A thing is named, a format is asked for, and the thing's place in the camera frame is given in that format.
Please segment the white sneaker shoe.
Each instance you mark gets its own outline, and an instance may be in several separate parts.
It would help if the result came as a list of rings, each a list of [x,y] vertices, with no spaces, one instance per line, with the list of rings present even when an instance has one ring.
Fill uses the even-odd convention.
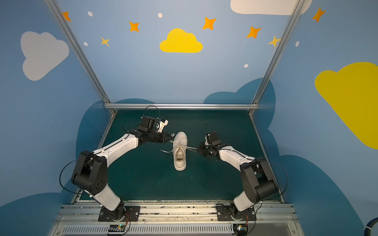
[[[179,132],[175,136],[174,142],[176,144],[181,144],[187,146],[188,144],[188,138],[185,132]],[[174,167],[177,171],[183,171],[185,170],[187,166],[186,162],[186,150],[179,148],[173,153],[173,159],[174,159]]]

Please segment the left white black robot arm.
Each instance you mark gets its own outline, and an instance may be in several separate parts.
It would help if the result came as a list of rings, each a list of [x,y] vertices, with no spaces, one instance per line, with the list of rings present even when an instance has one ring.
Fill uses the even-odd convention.
[[[127,220],[124,201],[108,184],[108,168],[125,153],[146,142],[167,143],[175,135],[164,131],[141,132],[133,130],[113,143],[95,151],[83,151],[74,160],[75,168],[71,176],[73,185],[89,194],[101,205],[100,222],[123,222]]]

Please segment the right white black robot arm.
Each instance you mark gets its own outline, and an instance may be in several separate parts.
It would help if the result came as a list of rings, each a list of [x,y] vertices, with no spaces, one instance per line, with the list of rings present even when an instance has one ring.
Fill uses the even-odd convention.
[[[255,220],[256,204],[279,197],[288,188],[288,175],[283,165],[248,156],[221,141],[215,131],[205,134],[205,140],[199,144],[197,152],[210,160],[222,163],[216,165],[215,172],[223,186],[233,188],[233,180],[236,179],[236,174],[239,174],[236,186],[241,188],[241,193],[232,198],[228,205],[216,205],[219,221]],[[273,173],[272,165],[278,165],[284,171],[285,186],[282,190]]]

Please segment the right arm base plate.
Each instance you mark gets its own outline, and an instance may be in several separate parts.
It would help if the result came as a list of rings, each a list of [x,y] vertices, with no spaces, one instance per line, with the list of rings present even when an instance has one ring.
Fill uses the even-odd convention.
[[[216,204],[218,221],[256,221],[256,212],[254,207],[239,211],[234,205]]]

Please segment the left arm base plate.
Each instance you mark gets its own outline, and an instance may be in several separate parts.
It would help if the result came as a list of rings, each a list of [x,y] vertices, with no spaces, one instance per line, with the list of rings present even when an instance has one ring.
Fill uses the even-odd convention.
[[[98,222],[137,222],[140,214],[140,206],[119,206],[114,211],[102,207]]]

